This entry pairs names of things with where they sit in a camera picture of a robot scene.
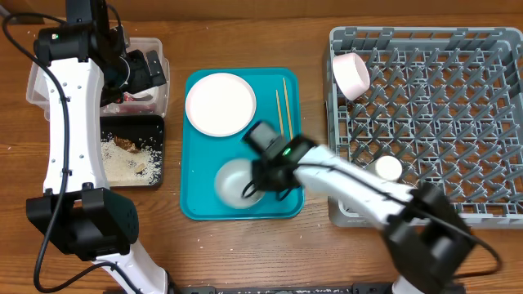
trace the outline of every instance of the teal tray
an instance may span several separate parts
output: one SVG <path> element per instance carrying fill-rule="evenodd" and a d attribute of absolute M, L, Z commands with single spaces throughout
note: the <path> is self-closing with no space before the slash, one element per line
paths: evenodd
<path fill-rule="evenodd" d="M 214 73 L 235 74 L 247 81 L 256 94 L 256 113 L 253 120 L 241 132 L 222 138 L 202 134 L 190 124 L 187 116 L 184 115 L 181 210 L 189 218 L 198 221 L 276 219 L 297 215 L 305 203 L 302 188 L 295 189 L 281 202 L 276 200 L 275 193 L 266 193 L 260 202 L 248 209 L 234 209 L 226 206 L 218 198 L 214 189 L 214 178 L 225 163 L 236 158 L 258 158 L 257 154 L 241 140 L 255 122 L 267 121 L 276 131 L 279 131 L 276 90 L 279 93 L 285 136 L 289 140 L 283 78 L 287 83 L 293 133 L 296 135 L 301 132 L 300 99 L 296 76 L 290 70 L 280 68 L 200 70 L 187 79 L 186 97 L 196 82 Z"/>

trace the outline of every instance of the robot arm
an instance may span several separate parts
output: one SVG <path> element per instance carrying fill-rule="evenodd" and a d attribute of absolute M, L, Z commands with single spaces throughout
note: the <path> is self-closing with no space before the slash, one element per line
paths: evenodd
<path fill-rule="evenodd" d="M 68 0 L 67 24 L 42 29 L 35 41 L 37 58 L 60 82 L 69 109 L 69 177 L 59 221 L 50 241 L 64 254 L 94 264 L 118 266 L 142 293 L 173 293 L 174 283 L 138 240 L 134 203 L 109 190 L 101 160 L 100 107 L 122 103 L 123 93 L 164 84 L 156 52 L 125 52 L 123 27 L 110 30 L 104 0 Z M 28 219 L 46 233 L 62 182 L 64 127 L 59 92 L 44 75 L 50 104 L 50 157 L 44 196 L 28 199 Z M 123 277 L 104 268 L 127 293 Z"/>
<path fill-rule="evenodd" d="M 391 289 L 394 294 L 442 293 L 475 245 L 443 225 L 429 222 L 420 234 L 409 225 L 414 217 L 422 218 L 416 213 L 422 210 L 470 233 L 432 185 L 414 189 L 383 180 L 303 136 L 287 143 L 264 122 L 256 123 L 244 141 L 261 156 L 253 162 L 254 191 L 283 192 L 303 185 L 343 202 L 381 232 L 402 275 Z"/>

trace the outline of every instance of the wooden chopstick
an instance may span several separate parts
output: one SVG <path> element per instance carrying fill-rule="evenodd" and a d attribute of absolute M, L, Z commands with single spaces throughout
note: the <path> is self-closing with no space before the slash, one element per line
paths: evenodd
<path fill-rule="evenodd" d="M 293 124 L 291 123 L 291 111 L 288 107 L 288 96 L 287 96 L 287 83 L 284 78 L 284 91 L 285 91 L 285 104 L 287 105 L 287 120 L 288 120 L 288 132 L 290 133 L 291 140 L 293 139 Z"/>
<path fill-rule="evenodd" d="M 278 90 L 276 90 L 276 104 L 278 105 L 279 131 L 281 131 L 281 136 L 285 136 L 285 133 L 284 133 L 284 122 L 281 120 L 281 108 L 279 107 Z"/>

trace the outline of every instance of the gray dish rack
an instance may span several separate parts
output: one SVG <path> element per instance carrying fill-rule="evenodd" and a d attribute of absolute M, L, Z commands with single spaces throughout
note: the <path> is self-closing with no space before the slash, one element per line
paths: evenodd
<path fill-rule="evenodd" d="M 469 225 L 523 228 L 522 40 L 512 28 L 333 29 L 324 56 L 330 148 L 361 167 L 395 156 L 400 181 L 440 186 Z M 349 52 L 371 77 L 355 101 L 330 68 Z M 333 199 L 329 216 L 369 225 Z"/>

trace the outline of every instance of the wooden table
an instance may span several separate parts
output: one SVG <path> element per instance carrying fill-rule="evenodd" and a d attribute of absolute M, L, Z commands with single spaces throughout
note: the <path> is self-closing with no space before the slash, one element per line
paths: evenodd
<path fill-rule="evenodd" d="M 183 100 L 186 79 L 198 69 L 284 66 L 300 82 L 302 129 L 326 143 L 321 56 L 338 25 L 515 26 L 522 15 L 351 17 L 307 20 L 228 20 L 125 24 L 131 37 L 163 42 L 171 63 L 165 178 L 157 190 L 118 189 L 137 206 L 140 240 L 154 261 L 180 286 L 216 287 L 347 285 L 393 281 L 396 271 L 378 232 L 332 225 L 325 200 L 308 198 L 291 220 L 193 221 L 178 202 Z M 16 26 L 17 40 L 32 48 L 39 26 Z M 47 170 L 48 124 L 25 101 L 30 62 L 0 37 L 0 292 L 34 293 L 32 275 L 42 235 L 25 217 L 25 200 L 41 196 Z M 464 281 L 469 293 L 521 293 L 520 230 L 482 230 L 477 235 L 501 252 L 501 274 Z M 494 265 L 477 249 L 462 271 Z M 89 266 L 75 256 L 47 250 L 46 286 L 62 283 Z M 73 284 L 67 293 L 101 292 L 118 285 L 103 270 Z"/>

